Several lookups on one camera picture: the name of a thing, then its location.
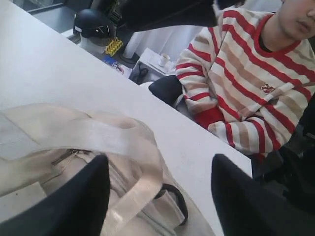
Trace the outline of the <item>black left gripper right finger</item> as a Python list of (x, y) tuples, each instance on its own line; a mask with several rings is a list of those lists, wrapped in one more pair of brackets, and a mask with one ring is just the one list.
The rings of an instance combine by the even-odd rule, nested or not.
[(212, 161), (211, 192), (226, 236), (313, 236), (315, 216), (262, 188), (228, 157)]

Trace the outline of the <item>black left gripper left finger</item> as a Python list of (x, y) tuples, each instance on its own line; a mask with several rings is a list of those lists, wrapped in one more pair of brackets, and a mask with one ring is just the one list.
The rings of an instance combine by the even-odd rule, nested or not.
[(110, 197), (106, 155), (96, 156), (65, 185), (4, 221), (2, 236), (98, 236)]

